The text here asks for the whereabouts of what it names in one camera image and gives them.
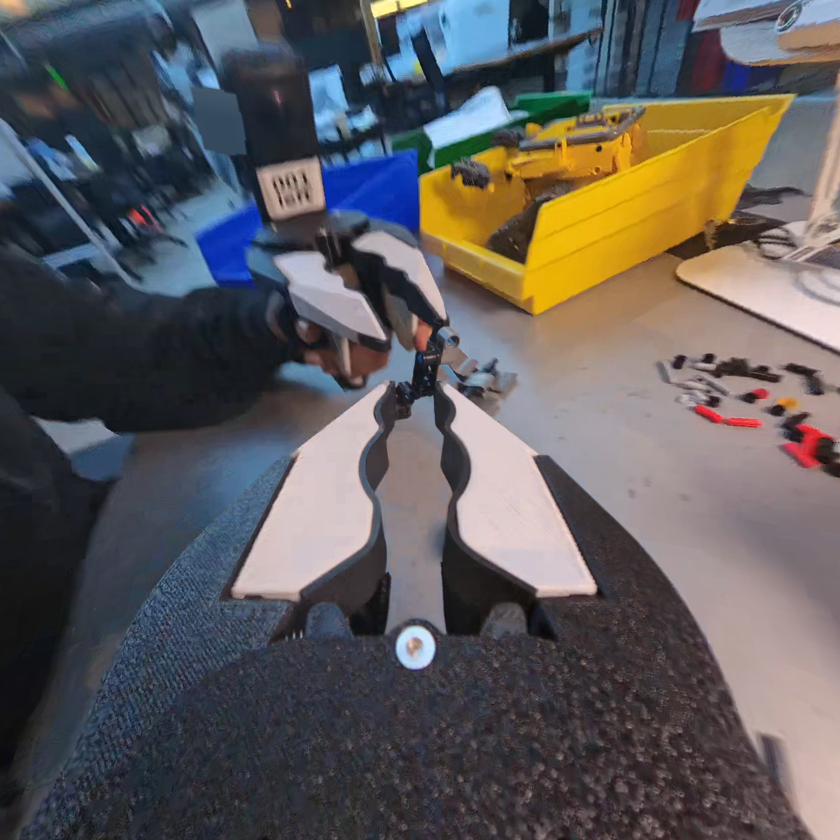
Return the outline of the person's left forearm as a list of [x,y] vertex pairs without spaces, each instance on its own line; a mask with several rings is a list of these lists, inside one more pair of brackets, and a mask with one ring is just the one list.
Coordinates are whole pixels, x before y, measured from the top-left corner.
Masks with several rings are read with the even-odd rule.
[[2,253],[1,384],[24,414],[114,433],[208,427],[246,412],[291,360],[277,299],[205,287],[132,306]]

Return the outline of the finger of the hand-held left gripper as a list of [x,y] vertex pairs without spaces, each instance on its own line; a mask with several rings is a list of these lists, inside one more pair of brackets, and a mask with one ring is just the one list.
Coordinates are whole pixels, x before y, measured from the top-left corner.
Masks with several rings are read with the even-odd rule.
[[350,373],[349,344],[390,351],[392,330],[364,291],[348,286],[339,272],[328,268],[322,255],[275,255],[281,303],[277,326],[293,354],[303,349],[296,323],[316,324],[339,356],[342,372]]
[[350,240],[350,264],[377,313],[395,333],[414,333],[423,322],[449,325],[437,282],[421,250],[386,231]]

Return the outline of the black jointed link piece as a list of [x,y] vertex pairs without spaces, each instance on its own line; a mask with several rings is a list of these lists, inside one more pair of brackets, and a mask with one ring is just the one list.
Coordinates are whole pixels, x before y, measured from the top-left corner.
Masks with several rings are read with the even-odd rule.
[[435,330],[431,333],[426,348],[415,352],[411,380],[395,385],[396,419],[409,418],[417,400],[434,394],[442,355],[438,330]]

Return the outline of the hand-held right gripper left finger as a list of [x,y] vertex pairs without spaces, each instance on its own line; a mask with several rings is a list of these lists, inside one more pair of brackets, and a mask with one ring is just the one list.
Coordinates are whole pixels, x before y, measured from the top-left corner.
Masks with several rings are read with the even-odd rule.
[[389,612],[382,506],[396,386],[384,382],[302,444],[283,468],[231,579],[235,601],[285,603],[278,631],[303,630],[335,604],[358,635],[381,635]]

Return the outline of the wooden background table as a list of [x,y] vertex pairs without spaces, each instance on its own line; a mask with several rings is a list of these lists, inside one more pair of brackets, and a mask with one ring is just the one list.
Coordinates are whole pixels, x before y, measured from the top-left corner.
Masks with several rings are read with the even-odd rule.
[[448,77],[464,76],[491,69],[507,67],[517,61],[535,60],[541,58],[554,58],[570,53],[582,44],[592,44],[603,34],[603,26],[597,26],[582,31],[575,35],[566,35],[561,38],[544,39],[538,43],[524,45],[517,49],[508,51],[504,56],[488,59],[480,62],[473,62],[468,65],[457,66],[445,73]]

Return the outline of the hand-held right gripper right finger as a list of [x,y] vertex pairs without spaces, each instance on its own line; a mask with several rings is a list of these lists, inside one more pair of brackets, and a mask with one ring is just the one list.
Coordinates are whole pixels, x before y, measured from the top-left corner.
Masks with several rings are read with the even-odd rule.
[[597,583],[552,493],[550,458],[452,385],[438,385],[434,419],[451,490],[441,577],[449,635],[475,636],[499,605],[529,622],[541,602],[597,596]]

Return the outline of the silver panel toy piece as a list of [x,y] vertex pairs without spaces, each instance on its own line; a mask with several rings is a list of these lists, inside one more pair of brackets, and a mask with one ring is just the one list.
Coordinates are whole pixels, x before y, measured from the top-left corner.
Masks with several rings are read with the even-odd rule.
[[459,375],[455,388],[468,399],[501,402],[518,386],[518,374],[499,367],[498,358]]

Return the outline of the person's left hand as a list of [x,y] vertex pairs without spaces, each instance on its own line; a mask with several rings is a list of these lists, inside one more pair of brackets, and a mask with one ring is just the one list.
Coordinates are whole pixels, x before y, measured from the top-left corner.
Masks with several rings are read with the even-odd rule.
[[367,378],[385,368],[389,351],[377,351],[358,343],[349,344],[350,373],[341,369],[340,358],[322,336],[322,330],[316,324],[299,320],[296,323],[297,336],[302,341],[301,358],[305,364],[317,366],[341,385],[351,389],[362,387]]

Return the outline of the white storage boxes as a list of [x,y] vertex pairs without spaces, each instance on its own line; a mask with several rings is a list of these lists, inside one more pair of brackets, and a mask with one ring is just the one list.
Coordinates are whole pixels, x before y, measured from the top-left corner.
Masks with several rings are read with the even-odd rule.
[[399,57],[414,61],[412,38],[422,30],[444,69],[495,60],[508,52],[509,1],[420,3],[396,17]]

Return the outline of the pile of small building parts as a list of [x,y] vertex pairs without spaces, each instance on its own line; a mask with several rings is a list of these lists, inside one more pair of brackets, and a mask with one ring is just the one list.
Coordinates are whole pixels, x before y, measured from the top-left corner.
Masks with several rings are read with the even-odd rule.
[[839,477],[838,382],[808,364],[714,353],[658,360],[675,402],[716,427],[752,430],[797,468]]

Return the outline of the green plastic bin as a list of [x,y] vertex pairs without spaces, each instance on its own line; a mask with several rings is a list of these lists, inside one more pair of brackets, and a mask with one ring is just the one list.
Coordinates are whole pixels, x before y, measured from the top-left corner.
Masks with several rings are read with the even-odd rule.
[[391,138],[392,152],[414,151],[419,175],[450,165],[463,158],[488,151],[492,138],[502,130],[524,130],[527,125],[545,125],[560,119],[576,117],[590,107],[588,91],[525,93],[517,96],[509,112],[509,120],[499,122],[487,131],[463,135],[451,143],[437,142],[425,128],[397,134]]

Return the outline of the stack of red blue crates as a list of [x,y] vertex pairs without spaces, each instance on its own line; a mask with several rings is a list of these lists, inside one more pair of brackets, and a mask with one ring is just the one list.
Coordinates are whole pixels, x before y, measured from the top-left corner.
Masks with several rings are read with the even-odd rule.
[[718,31],[694,31],[697,1],[568,2],[575,29],[600,28],[568,64],[568,85],[600,97],[743,93],[752,72],[729,60]]

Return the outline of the deep yellow plastic bin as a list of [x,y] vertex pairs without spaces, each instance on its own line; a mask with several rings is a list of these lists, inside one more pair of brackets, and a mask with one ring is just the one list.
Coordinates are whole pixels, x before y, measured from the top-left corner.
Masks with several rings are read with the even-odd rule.
[[458,185],[447,167],[430,171],[419,179],[423,243],[499,298],[546,312],[729,217],[794,99],[642,101],[633,165],[542,207],[523,264],[485,247],[527,202],[522,182],[501,172],[505,150],[478,155],[494,177],[486,191]]

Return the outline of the blue plastic bin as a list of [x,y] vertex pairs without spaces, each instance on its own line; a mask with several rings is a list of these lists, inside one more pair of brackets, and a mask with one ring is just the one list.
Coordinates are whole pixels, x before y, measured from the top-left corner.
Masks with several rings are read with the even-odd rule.
[[[419,231],[419,176],[414,149],[326,166],[323,185],[330,211],[363,212],[402,225],[413,234]],[[246,265],[246,250],[261,227],[257,204],[250,201],[196,234],[196,244],[218,286],[254,285]]]

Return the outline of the yellow tracked toy robot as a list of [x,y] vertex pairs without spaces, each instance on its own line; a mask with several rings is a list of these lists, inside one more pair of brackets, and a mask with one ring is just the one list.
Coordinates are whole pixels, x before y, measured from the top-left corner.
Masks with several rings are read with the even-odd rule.
[[569,128],[555,134],[541,126],[533,134],[525,129],[501,129],[492,137],[493,146],[506,152],[499,175],[475,156],[451,164],[450,178],[463,187],[491,193],[501,182],[523,185],[524,208],[488,237],[489,251],[523,265],[543,206],[628,171],[634,165],[634,147],[644,138],[638,124],[646,110],[638,104],[581,114]]

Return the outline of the grey round connector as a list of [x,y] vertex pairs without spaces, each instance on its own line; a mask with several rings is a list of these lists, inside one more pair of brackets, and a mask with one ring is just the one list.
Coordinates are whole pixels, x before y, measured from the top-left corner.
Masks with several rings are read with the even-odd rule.
[[441,327],[434,333],[434,345],[439,363],[453,371],[469,361],[468,355],[460,349],[460,338],[450,327]]

